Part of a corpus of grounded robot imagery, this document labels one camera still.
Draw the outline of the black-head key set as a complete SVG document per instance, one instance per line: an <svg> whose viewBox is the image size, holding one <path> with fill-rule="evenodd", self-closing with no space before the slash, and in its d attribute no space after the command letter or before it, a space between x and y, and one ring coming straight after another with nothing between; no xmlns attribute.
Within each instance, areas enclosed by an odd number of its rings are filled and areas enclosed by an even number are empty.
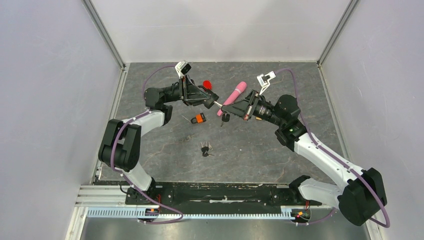
<svg viewBox="0 0 424 240"><path fill-rule="evenodd" d="M220 127L222 128L224 126L224 124L226 124L230 121L231 116L229 115L228 112L222 110L222 107L224 106L223 104L218 103L217 101L214 101L213 103L215 105L217 105L219 107L219 109L222 111L221 124L220 124Z"/></svg>

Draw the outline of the black Kaijing padlock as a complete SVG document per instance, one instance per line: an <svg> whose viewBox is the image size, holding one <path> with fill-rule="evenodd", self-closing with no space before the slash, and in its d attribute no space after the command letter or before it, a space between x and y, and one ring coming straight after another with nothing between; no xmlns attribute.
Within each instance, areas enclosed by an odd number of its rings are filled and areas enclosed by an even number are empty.
<svg viewBox="0 0 424 240"><path fill-rule="evenodd" d="M202 104L207 108L210 109L215 102L219 99L219 96L215 94L212 91L207 91L207 99L202 101Z"/></svg>

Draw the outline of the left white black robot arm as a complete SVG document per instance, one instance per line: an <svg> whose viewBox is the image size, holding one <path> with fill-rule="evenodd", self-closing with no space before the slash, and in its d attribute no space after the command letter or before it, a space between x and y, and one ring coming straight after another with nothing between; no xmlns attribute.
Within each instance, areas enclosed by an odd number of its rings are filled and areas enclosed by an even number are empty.
<svg viewBox="0 0 424 240"><path fill-rule="evenodd" d="M143 92L148 108L132 118L111 119L98 150L98 159L113 171L120 173L145 204L153 203L157 191L151 187L154 179L146 173L141 163L141 140L148 132L163 127L172 117L171 102L182 101L187 106L203 105L210 109L219 96L202 85L195 85L186 74L166 87L149 87Z"/></svg>

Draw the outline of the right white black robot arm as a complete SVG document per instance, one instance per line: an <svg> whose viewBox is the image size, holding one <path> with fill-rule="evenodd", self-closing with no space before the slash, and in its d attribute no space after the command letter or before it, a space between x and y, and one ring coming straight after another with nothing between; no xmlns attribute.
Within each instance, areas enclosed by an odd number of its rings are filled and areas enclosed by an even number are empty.
<svg viewBox="0 0 424 240"><path fill-rule="evenodd" d="M245 99L223 105L220 109L224 114L233 114L245 121L258 117L276 125L275 135L282 146L306 158L332 179L333 184L309 176L297 178L288 191L293 203L316 201L339 210L356 226L372 221L384 228L390 227L380 172L353 164L319 141L302 123L301 109L295 97L284 94L272 104L253 90Z"/></svg>

